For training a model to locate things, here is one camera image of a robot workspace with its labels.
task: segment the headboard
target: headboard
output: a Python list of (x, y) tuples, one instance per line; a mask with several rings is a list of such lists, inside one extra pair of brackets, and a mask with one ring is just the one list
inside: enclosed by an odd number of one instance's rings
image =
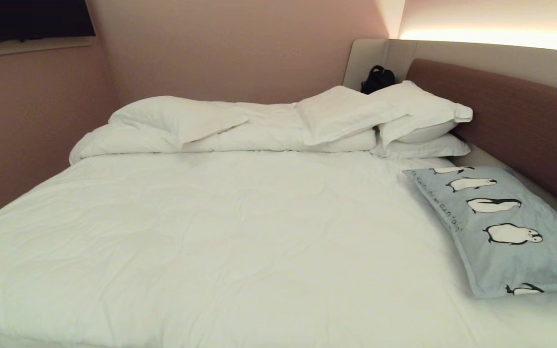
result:
[(424, 59), (407, 79), (473, 108), (455, 133), (557, 196), (557, 88)]

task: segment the tv screen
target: tv screen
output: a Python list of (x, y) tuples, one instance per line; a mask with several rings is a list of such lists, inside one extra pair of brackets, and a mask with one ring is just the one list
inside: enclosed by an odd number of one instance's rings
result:
[(85, 0), (0, 0), (0, 41), (95, 35)]

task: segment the penguin illustration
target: penguin illustration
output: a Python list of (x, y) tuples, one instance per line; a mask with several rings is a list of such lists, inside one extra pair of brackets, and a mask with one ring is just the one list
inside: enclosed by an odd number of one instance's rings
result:
[(527, 242), (543, 242), (539, 232), (527, 227), (517, 227), (512, 223), (489, 226), (483, 231), (489, 234), (489, 242), (508, 243), (509, 245), (522, 245)]
[(515, 199), (494, 200), (493, 198), (475, 198), (466, 201), (474, 214), (477, 212), (501, 212), (509, 211), (514, 207), (521, 207), (521, 201)]
[(449, 168), (432, 168), (434, 174), (448, 174), (454, 173), (461, 174), (465, 170), (474, 170), (474, 167), (449, 167)]
[(451, 181), (450, 183), (447, 183), (446, 185), (448, 187), (453, 188), (453, 192), (457, 192), (457, 191), (461, 191), (462, 189), (466, 189), (466, 188), (478, 189), (478, 188), (481, 188), (481, 187), (487, 187), (487, 186), (490, 186), (490, 185), (495, 185), (497, 183), (498, 183), (498, 181), (493, 180), (493, 179), (466, 178), (464, 176), (463, 178), (457, 179), (455, 181)]
[(526, 295), (526, 293), (542, 293), (542, 292), (544, 292), (543, 290), (539, 289), (536, 286), (533, 286), (532, 284), (523, 283), (522, 286), (524, 286), (524, 287), (517, 287), (513, 290), (511, 290), (511, 287), (506, 286), (506, 292), (507, 293), (512, 293), (513, 295)]

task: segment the light blue pillow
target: light blue pillow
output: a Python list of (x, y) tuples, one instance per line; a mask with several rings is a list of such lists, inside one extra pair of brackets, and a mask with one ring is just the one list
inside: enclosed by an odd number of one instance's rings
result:
[(405, 170), (453, 236), (477, 299), (557, 291), (557, 212), (493, 167)]

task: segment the black bag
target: black bag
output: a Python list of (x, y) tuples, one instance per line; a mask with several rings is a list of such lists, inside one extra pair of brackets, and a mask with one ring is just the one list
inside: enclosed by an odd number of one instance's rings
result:
[(376, 90), (386, 88), (395, 84), (394, 73), (376, 65), (369, 72), (369, 78), (362, 83), (360, 92), (371, 94)]

